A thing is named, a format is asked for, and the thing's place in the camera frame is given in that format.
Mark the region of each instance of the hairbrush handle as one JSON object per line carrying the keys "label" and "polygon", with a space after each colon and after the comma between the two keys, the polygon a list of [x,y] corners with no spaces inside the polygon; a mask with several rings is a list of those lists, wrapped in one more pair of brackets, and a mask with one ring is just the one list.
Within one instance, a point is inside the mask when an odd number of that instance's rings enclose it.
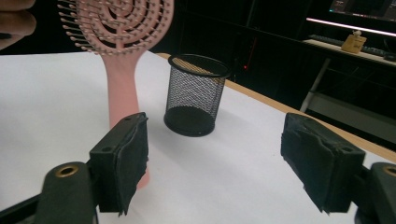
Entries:
{"label": "hairbrush handle", "polygon": [[114,58],[103,55],[107,74],[108,113],[110,127],[121,119],[138,113],[134,71],[140,55],[125,54]]}

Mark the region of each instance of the small yellow box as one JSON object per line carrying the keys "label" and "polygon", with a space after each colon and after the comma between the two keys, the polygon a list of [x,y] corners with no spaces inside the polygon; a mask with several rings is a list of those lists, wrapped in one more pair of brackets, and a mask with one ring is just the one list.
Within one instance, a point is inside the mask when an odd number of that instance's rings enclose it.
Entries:
{"label": "small yellow box", "polygon": [[364,42],[366,42],[366,39],[366,37],[362,36],[349,35],[343,46],[341,46],[341,50],[351,53],[359,53],[361,52],[361,48],[363,47]]}

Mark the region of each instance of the hairbrush bristle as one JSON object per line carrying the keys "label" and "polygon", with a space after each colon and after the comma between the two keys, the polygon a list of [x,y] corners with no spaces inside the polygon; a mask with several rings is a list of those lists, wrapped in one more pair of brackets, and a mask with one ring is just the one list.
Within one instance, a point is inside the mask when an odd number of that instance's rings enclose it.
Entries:
{"label": "hairbrush bristle", "polygon": [[173,0],[58,0],[59,15],[76,46],[101,55],[152,47],[173,16]]}

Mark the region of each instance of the mesh cup rim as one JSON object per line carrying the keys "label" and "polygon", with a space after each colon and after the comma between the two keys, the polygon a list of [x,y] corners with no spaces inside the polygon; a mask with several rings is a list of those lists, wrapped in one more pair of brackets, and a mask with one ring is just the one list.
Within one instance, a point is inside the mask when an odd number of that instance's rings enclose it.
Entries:
{"label": "mesh cup rim", "polygon": [[[199,73],[199,72],[191,71],[190,69],[186,69],[184,67],[179,66],[177,63],[175,63],[173,61],[175,58],[180,58],[182,56],[196,57],[196,58],[201,58],[201,59],[206,59],[206,60],[212,61],[213,63],[219,63],[220,65],[222,65],[222,66],[224,66],[226,68],[226,72],[224,74],[210,74],[209,75],[209,74],[205,74],[205,73]],[[221,62],[219,60],[216,60],[216,59],[213,59],[213,58],[209,58],[209,57],[206,57],[206,56],[203,56],[203,55],[198,55],[198,54],[177,54],[177,55],[172,55],[171,57],[169,57],[168,62],[169,62],[169,64],[172,67],[176,68],[177,70],[180,70],[180,71],[182,71],[184,73],[187,73],[187,74],[190,74],[190,75],[193,75],[193,76],[197,76],[197,77],[209,77],[209,78],[229,77],[230,73],[231,73],[231,69],[226,63],[223,63],[223,62]]]}

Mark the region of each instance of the dark background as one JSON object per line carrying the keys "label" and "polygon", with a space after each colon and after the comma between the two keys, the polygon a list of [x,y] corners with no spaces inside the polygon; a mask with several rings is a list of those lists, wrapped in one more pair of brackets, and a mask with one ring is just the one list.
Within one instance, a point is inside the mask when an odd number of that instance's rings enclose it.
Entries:
{"label": "dark background", "polygon": [[[351,31],[305,20],[352,22],[371,28],[392,27],[383,21],[362,21],[328,12],[331,0],[176,0],[175,16],[165,38],[152,52],[194,53],[223,61],[233,68],[230,80],[285,105],[299,109],[322,66],[325,55],[297,48],[309,35],[345,40]],[[30,9],[37,20],[33,35],[0,54],[37,54],[80,51],[64,33],[57,2],[36,0]],[[363,34],[366,45],[386,49],[384,36]],[[396,75],[343,60],[333,60],[318,91],[396,119]],[[380,145],[393,144],[322,118]]]}

